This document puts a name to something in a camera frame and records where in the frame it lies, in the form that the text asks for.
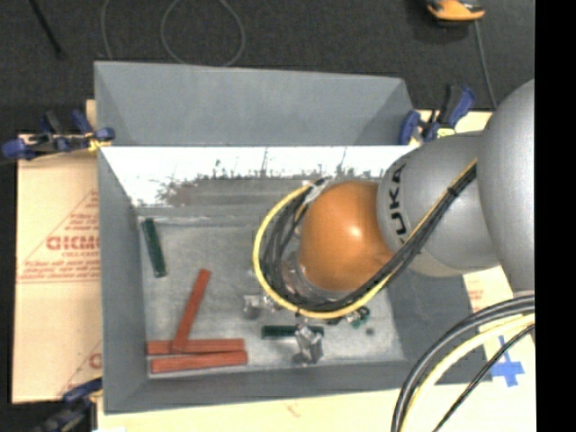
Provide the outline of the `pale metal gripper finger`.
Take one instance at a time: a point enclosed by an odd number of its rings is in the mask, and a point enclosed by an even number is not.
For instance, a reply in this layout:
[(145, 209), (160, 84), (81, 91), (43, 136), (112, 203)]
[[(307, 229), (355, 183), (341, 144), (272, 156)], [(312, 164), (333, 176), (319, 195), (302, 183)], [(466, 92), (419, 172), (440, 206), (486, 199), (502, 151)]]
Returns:
[(258, 319), (262, 313), (275, 312), (275, 302), (266, 294), (245, 294), (243, 300), (242, 314), (245, 319)]
[(294, 336), (299, 352), (292, 360), (297, 365), (315, 365), (323, 357), (323, 333), (305, 324), (298, 324)]

